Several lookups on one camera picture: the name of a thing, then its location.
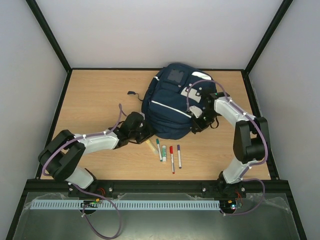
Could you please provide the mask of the yellow highlighter pen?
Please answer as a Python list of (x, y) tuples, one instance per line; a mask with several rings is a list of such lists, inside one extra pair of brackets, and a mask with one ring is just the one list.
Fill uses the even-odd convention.
[(159, 153), (157, 147), (149, 139), (146, 141), (146, 144), (149, 146), (149, 148), (155, 155)]

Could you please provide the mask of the navy blue student backpack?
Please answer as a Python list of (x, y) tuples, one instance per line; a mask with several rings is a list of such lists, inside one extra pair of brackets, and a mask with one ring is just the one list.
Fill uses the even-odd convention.
[(152, 78), (141, 99), (141, 112), (157, 137), (179, 140), (193, 126), (187, 103), (202, 109), (201, 93), (205, 89), (217, 91), (209, 74), (183, 63), (171, 63)]

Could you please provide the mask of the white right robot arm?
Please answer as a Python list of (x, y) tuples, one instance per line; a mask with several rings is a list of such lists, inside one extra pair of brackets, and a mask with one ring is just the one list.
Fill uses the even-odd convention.
[(224, 117), (234, 128), (234, 158), (222, 171), (218, 183), (218, 191), (229, 196), (249, 169), (267, 161), (270, 141), (268, 121), (244, 111), (225, 92), (203, 93), (200, 101), (203, 108), (187, 103), (193, 133), (208, 128), (218, 116)]

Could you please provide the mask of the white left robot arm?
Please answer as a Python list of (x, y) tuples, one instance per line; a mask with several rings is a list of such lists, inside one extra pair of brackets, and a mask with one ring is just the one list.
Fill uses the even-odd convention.
[(43, 175), (51, 176), (57, 182), (68, 182), (81, 189), (87, 189), (94, 181), (94, 175), (79, 166), (84, 155), (102, 150), (115, 150), (129, 143), (141, 144), (155, 134), (153, 127), (139, 112), (130, 113), (124, 121), (113, 127), (90, 134), (73, 134), (62, 130), (39, 154)]

